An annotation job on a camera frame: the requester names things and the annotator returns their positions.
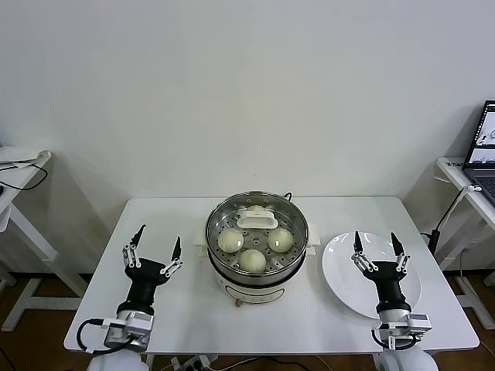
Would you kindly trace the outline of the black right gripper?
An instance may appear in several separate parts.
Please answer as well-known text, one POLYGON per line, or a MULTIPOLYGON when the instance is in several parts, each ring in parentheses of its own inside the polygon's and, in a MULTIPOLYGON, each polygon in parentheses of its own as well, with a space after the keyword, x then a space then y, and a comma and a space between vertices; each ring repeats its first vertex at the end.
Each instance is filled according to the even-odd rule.
POLYGON ((360 234, 356 231, 351 259, 362 273, 365 272, 365 278, 375 284, 379 300, 376 311, 408 311, 409 304, 402 294, 400 281, 406 276, 410 256, 405 254, 401 241, 394 233, 391 233, 391 244, 396 262, 373 262, 365 256, 360 234))

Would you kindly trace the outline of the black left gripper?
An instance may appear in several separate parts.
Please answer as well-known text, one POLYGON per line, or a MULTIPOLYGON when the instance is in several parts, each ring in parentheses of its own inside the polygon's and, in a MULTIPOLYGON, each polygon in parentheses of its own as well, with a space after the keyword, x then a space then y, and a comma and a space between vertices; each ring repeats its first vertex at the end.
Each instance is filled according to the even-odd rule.
POLYGON ((181 238, 177 237, 171 261, 164 265, 149 259, 141 259, 138 255, 138 244, 145 229, 145 224, 122 249, 125 274, 131 279, 127 298, 118 306, 118 311, 154 311, 155 290, 165 284, 183 262, 181 260, 181 238))

